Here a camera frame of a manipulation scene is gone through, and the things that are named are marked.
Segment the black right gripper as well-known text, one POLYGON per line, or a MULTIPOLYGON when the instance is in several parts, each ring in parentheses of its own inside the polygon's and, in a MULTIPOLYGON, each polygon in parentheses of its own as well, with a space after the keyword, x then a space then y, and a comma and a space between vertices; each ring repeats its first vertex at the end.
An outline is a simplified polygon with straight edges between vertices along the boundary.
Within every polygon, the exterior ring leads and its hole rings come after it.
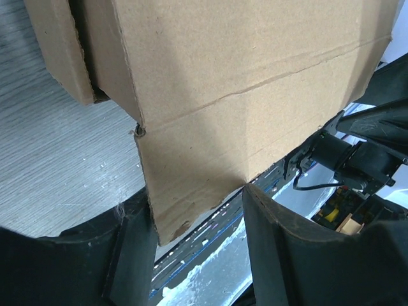
POLYGON ((377 70, 358 102, 369 108, 339 112, 283 159, 283 177, 294 176, 294 189, 327 187, 299 186, 308 159, 333 171, 336 187, 372 195, 395 184, 392 176, 407 164, 407 56, 377 70))

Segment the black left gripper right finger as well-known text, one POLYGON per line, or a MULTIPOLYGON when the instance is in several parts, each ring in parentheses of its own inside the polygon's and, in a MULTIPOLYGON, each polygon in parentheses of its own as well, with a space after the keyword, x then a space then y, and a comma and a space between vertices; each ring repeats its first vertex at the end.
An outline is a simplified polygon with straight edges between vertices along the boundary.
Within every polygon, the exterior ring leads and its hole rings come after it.
POLYGON ((267 196, 242 191, 258 305, 406 305, 407 222, 360 234, 320 226, 267 196))

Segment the brown cardboard box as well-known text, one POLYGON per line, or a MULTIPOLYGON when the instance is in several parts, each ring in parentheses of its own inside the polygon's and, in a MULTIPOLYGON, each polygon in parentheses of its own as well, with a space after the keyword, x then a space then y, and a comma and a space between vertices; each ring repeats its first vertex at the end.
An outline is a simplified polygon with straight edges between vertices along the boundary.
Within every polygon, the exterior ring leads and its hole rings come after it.
POLYGON ((26 1, 50 74, 135 121, 166 245, 360 98, 398 1, 26 1))

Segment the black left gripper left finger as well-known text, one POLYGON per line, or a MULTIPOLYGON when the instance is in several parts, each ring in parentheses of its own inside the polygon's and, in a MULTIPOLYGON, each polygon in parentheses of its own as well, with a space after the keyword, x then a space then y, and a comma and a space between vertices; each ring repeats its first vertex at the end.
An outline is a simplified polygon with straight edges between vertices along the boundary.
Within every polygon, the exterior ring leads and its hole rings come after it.
POLYGON ((63 231, 1 229, 2 305, 146 305, 157 236, 147 192, 63 231))

